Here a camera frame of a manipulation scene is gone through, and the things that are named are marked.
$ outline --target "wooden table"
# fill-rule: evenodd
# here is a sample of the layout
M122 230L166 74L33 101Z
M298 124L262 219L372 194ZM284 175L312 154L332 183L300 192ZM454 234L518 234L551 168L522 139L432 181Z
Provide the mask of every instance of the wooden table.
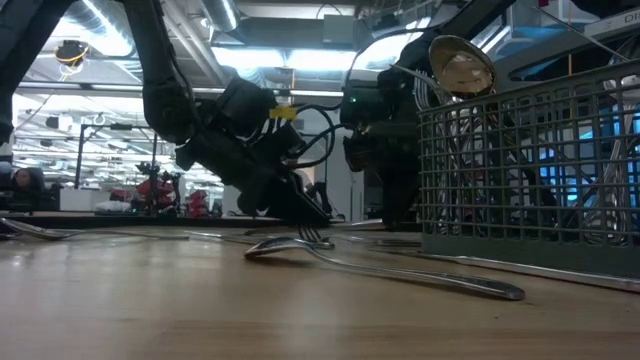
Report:
M640 356L638 295L336 244L337 258L491 277L527 298L347 273L304 253L248 262L233 243L25 240L0 243L0 359Z

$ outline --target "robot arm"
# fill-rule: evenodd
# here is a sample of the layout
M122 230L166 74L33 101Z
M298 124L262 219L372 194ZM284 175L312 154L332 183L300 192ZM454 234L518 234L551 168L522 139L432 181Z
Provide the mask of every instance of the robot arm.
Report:
M291 149L304 144L289 122L257 140L273 93L234 78L217 99L194 98L177 66L158 0L119 0L125 8L143 69L145 118L162 139L178 145L177 162L188 170L195 162L240 190L239 208L306 225L328 223L327 215L308 196L296 175L282 163ZM0 116L4 135L11 133L11 95L20 79L73 0L8 0L0 24L9 24L8 47L0 46Z

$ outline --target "wire basket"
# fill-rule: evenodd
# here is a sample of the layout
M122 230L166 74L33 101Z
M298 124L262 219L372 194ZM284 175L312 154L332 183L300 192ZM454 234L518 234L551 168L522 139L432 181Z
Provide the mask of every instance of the wire basket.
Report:
M639 71L419 113L425 253L640 277L640 111L621 97Z

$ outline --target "person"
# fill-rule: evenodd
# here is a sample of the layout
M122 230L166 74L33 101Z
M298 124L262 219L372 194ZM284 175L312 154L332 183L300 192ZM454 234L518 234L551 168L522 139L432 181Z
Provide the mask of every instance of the person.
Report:
M13 175L13 190L27 192L31 187L31 173L27 169L20 169Z
M17 205L18 208L24 208L29 211L38 210L43 187L31 170L19 169L16 171L16 173L13 174L11 187L13 190L12 203L14 206Z

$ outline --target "black cable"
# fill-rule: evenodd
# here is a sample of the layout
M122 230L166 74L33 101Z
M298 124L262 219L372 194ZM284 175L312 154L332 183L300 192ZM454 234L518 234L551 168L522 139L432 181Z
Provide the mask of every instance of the black cable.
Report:
M186 87L187 97L189 99L189 107L191 108L193 117L196 120L194 121L196 123L196 127L198 128L199 132L201 132L206 136L208 132L206 130L204 122L202 121L202 118L200 117L200 113L198 113L198 109L196 109L196 97L195 95L193 95L193 89L191 88L191 83L189 83L189 80L187 80L187 77L184 75L184 72L182 72L182 70L178 66L178 59L176 58L175 53L172 54L171 56L171 63L173 64L173 67L176 70L176 73L178 73L178 76L184 82L184 85Z
M427 28L425 29L400 29L400 30L395 30L395 31L390 31L386 34L383 34L382 36L379 36L375 39L373 39L373 41L369 42L365 47L363 47L362 49L358 50L358 52L356 53L356 55L353 57L353 61L351 62L351 66L349 66L349 69L347 70L347 73L345 74L344 80L342 82L342 85L346 85L347 82L349 81L349 79L351 78L351 72L353 71L353 67L356 64L356 61L358 60L358 57L360 57L360 55L362 55L365 51L367 51L373 44L375 44L376 42L386 39L388 37L392 37L392 36L397 36L397 35L403 35L403 34L411 34L411 33L416 33L416 32L425 32L427 30ZM333 106L325 106L327 110L337 110L342 106L342 102L337 103L336 105Z
M324 9L324 7L327 6L327 5L331 6L332 8L334 8L338 12L338 14L342 15L342 11L340 11L340 9L338 9L337 6L335 6L333 4L324 3L324 4L320 5L320 8L318 9L318 12L316 13L316 19L320 16L320 11L322 11L322 9Z
M329 116L329 114L327 114L326 111L324 111L322 109L321 106L317 106L314 104L309 104L309 105L304 105L300 108L298 108L296 110L296 115L300 114L301 112L305 111L305 110L316 110L317 112L320 113L320 115L322 115L322 117L327 121L327 124L329 125L329 127L333 126L333 121L331 121L331 117ZM309 149L311 149L311 147L313 146L313 144L317 143L319 140L321 140L322 137L318 137L317 135L311 139L311 141L309 141L305 146L303 146L302 148L300 148L298 151L296 151L295 153L291 154L291 157L294 158L298 158L300 156L302 156L302 154L304 154L305 152L307 152Z
M304 168L313 167L313 166L322 164L325 160L327 160L329 158L329 156L333 152L333 147L335 146L335 133L334 132L337 129L341 129L341 128L347 128L349 130L353 130L353 125L351 125L351 124L336 124L336 125L331 126L328 129L325 129L323 132L318 134L317 137L322 138L322 137L324 137L325 135L327 135L329 133L333 133L334 134L334 136L331 136L331 140L329 140L329 148L327 149L325 154L318 160L310 161L308 163L291 165L291 166L289 166L289 168L290 169L304 169Z
M301 108L301 107L304 107L304 106L307 106L307 105L313 105L314 107L316 107L318 109L325 110L325 111L335 111L335 110L340 109L342 104L338 103L336 105L327 106L327 105L320 105L320 104L296 103L296 104L291 105L290 107Z

